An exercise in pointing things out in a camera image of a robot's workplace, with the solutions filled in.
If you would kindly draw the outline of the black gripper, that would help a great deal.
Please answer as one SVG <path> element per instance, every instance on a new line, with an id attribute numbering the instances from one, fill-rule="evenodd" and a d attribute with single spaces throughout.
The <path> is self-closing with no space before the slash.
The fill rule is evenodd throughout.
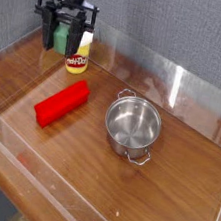
<path id="1" fill-rule="evenodd" d="M 99 12 L 97 6 L 88 3 L 68 3 L 65 0 L 38 0 L 34 9 L 42 17 L 42 38 L 46 50 L 53 47 L 54 30 L 58 22 L 70 24 L 65 56 L 71 57 L 78 50 L 84 31 L 94 32 L 95 20 Z"/>

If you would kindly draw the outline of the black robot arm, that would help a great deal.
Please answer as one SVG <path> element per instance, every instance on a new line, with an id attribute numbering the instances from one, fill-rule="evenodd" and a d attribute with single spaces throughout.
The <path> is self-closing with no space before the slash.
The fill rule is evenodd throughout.
<path id="1" fill-rule="evenodd" d="M 34 11 L 42 19 L 42 43 L 46 50 L 55 47 L 55 30 L 59 24 L 69 26 L 64 55 L 71 57 L 79 49 L 83 33 L 94 32 L 99 8 L 86 0 L 37 0 Z"/>

